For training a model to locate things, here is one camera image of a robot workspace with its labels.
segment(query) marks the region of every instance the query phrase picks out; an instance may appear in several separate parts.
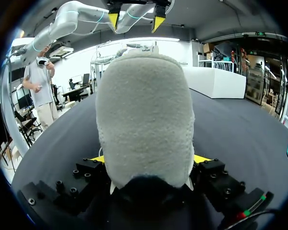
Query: red light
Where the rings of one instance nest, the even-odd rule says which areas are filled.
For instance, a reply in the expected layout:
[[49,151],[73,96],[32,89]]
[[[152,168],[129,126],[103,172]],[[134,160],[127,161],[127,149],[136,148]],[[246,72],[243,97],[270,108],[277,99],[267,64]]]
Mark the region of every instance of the red light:
[[246,218],[246,215],[243,212],[241,212],[241,213],[237,214],[237,218],[238,219],[244,219],[244,218]]

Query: vr headset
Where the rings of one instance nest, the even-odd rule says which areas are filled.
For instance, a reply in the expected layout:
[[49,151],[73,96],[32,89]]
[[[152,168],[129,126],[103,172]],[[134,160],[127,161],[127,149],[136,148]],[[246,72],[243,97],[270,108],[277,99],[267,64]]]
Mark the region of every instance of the vr headset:
[[45,57],[37,57],[36,59],[37,59],[37,63],[39,65],[43,65],[44,66],[48,62],[48,59],[45,58]]

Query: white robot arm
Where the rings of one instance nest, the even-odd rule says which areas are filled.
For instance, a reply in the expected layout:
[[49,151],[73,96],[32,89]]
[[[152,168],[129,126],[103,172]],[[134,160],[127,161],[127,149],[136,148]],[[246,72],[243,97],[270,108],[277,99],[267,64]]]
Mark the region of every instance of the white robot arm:
[[[151,4],[132,4],[119,20],[115,33],[129,31],[151,8]],[[88,6],[78,1],[69,1],[59,8],[55,22],[38,33],[34,40],[24,47],[24,54],[13,60],[12,70],[29,65],[38,53],[54,40],[72,34],[77,29],[78,21],[111,23],[108,10]]]

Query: man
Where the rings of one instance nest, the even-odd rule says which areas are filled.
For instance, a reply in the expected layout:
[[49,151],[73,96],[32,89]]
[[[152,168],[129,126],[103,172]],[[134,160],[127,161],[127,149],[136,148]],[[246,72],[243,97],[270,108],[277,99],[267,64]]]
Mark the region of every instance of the man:
[[33,104],[43,130],[47,129],[58,118],[51,90],[51,78],[55,73],[54,64],[44,57],[49,48],[50,46],[45,47],[38,54],[36,60],[25,67],[23,81],[23,87],[31,92]]

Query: exit sign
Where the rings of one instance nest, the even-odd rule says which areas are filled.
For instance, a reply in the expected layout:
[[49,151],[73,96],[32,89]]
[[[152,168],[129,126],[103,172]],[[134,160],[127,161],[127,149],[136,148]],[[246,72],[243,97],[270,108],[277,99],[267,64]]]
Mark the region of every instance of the exit sign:
[[257,36],[265,36],[265,33],[264,32],[256,32],[256,35]]

